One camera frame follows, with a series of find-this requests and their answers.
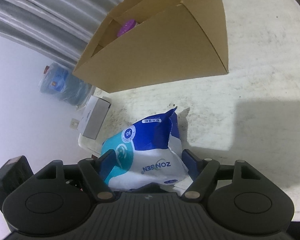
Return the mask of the blue white wet wipes pack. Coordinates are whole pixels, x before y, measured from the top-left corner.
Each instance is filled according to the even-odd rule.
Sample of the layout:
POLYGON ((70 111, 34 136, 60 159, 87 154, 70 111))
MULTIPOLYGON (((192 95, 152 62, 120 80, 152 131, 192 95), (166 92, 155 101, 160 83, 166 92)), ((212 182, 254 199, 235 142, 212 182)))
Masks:
POLYGON ((116 164, 104 181, 115 190, 174 185, 188 176, 175 109, 148 116, 108 138, 101 153, 108 150, 115 152, 116 164))

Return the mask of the white box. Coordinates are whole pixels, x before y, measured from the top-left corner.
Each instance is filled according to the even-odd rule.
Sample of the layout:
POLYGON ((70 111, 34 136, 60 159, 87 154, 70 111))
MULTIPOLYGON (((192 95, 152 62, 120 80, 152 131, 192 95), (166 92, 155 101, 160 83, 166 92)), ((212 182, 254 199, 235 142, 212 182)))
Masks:
POLYGON ((95 140, 108 114, 111 103, 103 98, 91 96, 87 101, 78 124, 78 131, 84 137, 95 140))

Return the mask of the purple air freshener jar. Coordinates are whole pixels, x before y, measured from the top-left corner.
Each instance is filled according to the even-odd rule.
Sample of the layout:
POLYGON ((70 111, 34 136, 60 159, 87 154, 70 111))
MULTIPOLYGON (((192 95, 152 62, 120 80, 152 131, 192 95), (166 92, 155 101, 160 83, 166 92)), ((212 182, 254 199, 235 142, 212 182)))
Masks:
POLYGON ((123 34, 127 33, 128 31, 132 30, 133 28, 135 28, 137 25, 138 25, 138 23, 136 22, 136 20, 134 20, 134 19, 128 20, 126 23, 124 23, 121 26, 121 28, 117 32, 117 37, 122 36, 123 34))

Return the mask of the blue water jug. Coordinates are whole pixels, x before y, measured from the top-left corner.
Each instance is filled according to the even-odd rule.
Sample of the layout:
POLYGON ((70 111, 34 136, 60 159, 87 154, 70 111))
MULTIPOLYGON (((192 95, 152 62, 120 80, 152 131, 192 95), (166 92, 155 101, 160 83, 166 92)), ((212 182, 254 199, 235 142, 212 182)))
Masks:
POLYGON ((57 63, 46 66, 39 90, 72 106, 82 105, 91 92, 91 85, 74 76, 68 68, 57 63))

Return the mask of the brown cardboard box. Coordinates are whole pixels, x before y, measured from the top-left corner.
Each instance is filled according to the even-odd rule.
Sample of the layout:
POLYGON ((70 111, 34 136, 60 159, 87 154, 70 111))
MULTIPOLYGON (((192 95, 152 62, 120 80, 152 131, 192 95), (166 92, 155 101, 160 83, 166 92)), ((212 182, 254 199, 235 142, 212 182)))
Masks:
POLYGON ((228 62, 222 0, 124 0, 103 20, 73 74, 113 93, 224 75, 228 62), (117 37, 131 19, 138 25, 117 37))

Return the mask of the grey curtain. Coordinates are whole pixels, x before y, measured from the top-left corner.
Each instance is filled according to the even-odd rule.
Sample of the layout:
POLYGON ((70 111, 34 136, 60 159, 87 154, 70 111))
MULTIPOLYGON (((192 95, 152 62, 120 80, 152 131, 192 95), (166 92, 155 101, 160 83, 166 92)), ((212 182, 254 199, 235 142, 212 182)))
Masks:
POLYGON ((0 36, 74 69, 98 27, 123 0, 0 0, 0 36))

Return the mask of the white wall socket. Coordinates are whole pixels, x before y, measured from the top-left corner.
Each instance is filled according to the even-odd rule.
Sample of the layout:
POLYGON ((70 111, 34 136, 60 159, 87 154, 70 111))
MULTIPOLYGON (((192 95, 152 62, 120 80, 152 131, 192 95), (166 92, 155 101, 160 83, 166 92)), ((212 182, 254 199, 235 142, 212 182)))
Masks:
POLYGON ((77 129, 78 125, 79 125, 79 120, 71 119, 71 121, 70 121, 70 128, 71 129, 77 129))

